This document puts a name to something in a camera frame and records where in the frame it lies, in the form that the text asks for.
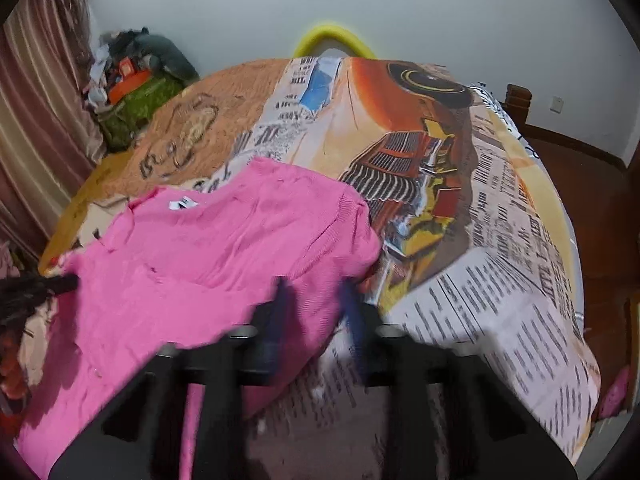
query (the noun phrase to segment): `baseboard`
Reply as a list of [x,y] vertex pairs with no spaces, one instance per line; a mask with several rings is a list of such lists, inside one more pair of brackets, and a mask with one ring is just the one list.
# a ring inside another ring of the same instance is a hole
[[586,142],[574,139],[573,137],[564,136],[557,132],[552,132],[551,130],[545,130],[538,126],[532,126],[531,124],[525,124],[523,127],[519,127],[518,129],[525,139],[544,140],[552,144],[557,144],[558,146],[564,146],[565,148],[575,150],[576,152],[581,152],[585,155],[592,156],[593,158],[603,160],[607,164],[610,164],[626,173],[626,166],[625,163],[622,162],[621,158],[611,155],[611,153],[607,153],[600,148],[591,146]]

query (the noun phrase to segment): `pink cloth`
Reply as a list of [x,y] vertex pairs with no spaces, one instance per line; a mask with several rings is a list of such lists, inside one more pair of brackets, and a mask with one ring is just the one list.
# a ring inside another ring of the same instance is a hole
[[[183,196],[198,205],[170,210]],[[337,284],[362,276],[380,240],[366,203],[346,184],[257,158],[231,183],[201,194],[156,189],[133,202],[65,270],[81,286],[61,298],[44,377],[17,442],[41,478],[82,428],[163,342],[217,339],[270,300],[286,276],[296,308],[274,386],[246,389],[246,415],[278,396],[318,354],[338,317]],[[190,396],[181,478],[188,478],[198,394]]]

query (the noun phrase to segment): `bed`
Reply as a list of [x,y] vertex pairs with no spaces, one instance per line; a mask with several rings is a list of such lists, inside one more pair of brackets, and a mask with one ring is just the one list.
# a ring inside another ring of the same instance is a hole
[[[204,78],[156,112],[134,150],[98,167],[40,270],[81,227],[100,231],[118,211],[114,202],[92,202],[155,186],[215,192],[255,156],[353,186],[383,241],[367,299],[419,340],[482,354],[575,463],[600,380],[582,338],[571,223],[510,117],[481,86],[452,81],[444,67],[302,57]],[[324,354],[254,418],[249,452],[272,478],[314,478],[326,466],[309,459],[320,443],[339,478],[375,478],[383,398],[357,388],[347,332],[338,326]],[[340,377],[337,367],[350,373]],[[331,384],[343,393],[328,405],[313,392]],[[296,399],[308,415],[293,415]],[[348,442],[340,436],[347,424]],[[439,458],[444,475],[446,446]]]

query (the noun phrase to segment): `wooden floor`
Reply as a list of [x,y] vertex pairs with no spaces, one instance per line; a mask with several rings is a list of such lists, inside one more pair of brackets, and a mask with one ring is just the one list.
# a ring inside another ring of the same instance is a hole
[[606,162],[529,139],[574,224],[582,264],[585,339],[602,374],[602,392],[628,364],[625,299],[640,288],[639,198]]

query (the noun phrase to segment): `pink curtain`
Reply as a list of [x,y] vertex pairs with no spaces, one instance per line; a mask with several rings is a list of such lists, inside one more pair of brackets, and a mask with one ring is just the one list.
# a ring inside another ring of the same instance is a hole
[[85,0],[20,0],[0,30],[0,238],[36,258],[104,153],[91,62]]

